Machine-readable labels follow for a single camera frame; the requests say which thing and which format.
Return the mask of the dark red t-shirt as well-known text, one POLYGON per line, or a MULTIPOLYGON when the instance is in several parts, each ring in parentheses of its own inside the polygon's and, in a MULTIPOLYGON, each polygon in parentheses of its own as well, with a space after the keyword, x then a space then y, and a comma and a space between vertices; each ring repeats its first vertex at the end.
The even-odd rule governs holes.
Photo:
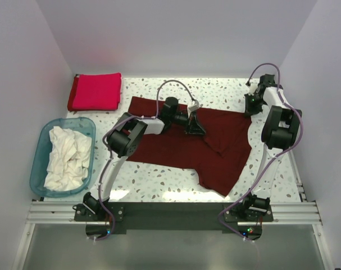
POLYGON ((205 136, 185 133, 173 124, 163 134, 147 134, 129 161, 194 169, 199 184, 226 196, 245 167, 251 146, 248 129, 251 119, 241 112, 200 108, 199 122, 205 136))

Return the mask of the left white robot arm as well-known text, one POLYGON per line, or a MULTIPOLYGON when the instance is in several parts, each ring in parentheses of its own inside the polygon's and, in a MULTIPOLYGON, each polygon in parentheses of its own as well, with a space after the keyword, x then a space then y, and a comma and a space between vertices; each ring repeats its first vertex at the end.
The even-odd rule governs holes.
POLYGON ((135 153, 144 135, 163 134, 176 124, 184 127, 186 134, 204 136, 206 130, 198 120, 198 109, 199 102, 195 99, 192 99, 185 111, 181 111, 178 99, 168 97, 162 107, 156 101, 155 116, 135 116, 128 112, 124 113, 103 137, 103 143, 110 157, 104 162, 93 187, 83 197, 87 214, 93 220, 100 221, 110 212, 105 202, 110 198, 113 183, 122 165, 135 153))

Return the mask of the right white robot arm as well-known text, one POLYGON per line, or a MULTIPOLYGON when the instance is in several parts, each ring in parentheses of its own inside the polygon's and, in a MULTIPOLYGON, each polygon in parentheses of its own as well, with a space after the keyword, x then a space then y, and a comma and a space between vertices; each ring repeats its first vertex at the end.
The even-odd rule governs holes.
POLYGON ((260 167, 249 194, 243 199, 241 215, 247 221, 255 220, 270 210, 270 197, 275 175, 283 155, 295 144, 302 112, 294 112, 283 95, 283 89, 275 83, 275 76, 265 74, 256 87, 250 87, 245 95, 245 116, 262 112, 263 105, 270 111, 264 123, 261 142, 263 154, 260 167))

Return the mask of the folded pink red t-shirt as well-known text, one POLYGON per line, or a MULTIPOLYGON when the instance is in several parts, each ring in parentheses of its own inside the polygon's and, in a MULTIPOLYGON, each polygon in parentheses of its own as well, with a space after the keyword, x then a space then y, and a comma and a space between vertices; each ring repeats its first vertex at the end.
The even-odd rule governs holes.
POLYGON ((117 110, 121 83, 121 73, 74 76, 67 103, 68 111, 117 110))

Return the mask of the blue plastic basket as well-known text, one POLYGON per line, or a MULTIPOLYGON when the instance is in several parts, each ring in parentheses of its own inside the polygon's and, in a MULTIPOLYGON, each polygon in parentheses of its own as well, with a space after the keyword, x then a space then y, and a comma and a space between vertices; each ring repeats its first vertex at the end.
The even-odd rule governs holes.
POLYGON ((68 197, 84 190, 92 176, 96 126, 85 117, 55 119, 39 136, 30 175, 41 197, 68 197))

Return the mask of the crumpled white t-shirt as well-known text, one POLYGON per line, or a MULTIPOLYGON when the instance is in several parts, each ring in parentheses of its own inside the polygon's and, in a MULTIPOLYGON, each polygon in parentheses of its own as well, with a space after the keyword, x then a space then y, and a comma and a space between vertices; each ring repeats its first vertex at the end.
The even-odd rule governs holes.
POLYGON ((49 131, 52 151, 49 154, 44 187, 50 191, 72 191, 88 177, 92 138, 59 126, 49 131))

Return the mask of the aluminium frame rail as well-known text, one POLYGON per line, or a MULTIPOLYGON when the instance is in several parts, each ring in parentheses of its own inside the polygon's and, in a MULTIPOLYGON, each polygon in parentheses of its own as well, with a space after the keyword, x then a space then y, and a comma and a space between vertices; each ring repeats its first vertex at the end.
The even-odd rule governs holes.
MULTIPOLYGON (((117 222, 128 217, 150 218, 217 218, 228 203, 224 202, 111 202, 110 212, 117 222)), ((281 202, 270 205, 270 210, 263 218, 241 219, 234 214, 234 209, 227 210, 222 216, 226 222, 240 224, 262 221, 270 224, 311 224, 322 223, 315 202, 281 202)), ((100 217, 86 210, 79 202, 35 201, 31 203, 27 223, 32 224, 104 224, 109 222, 107 214, 100 217)))

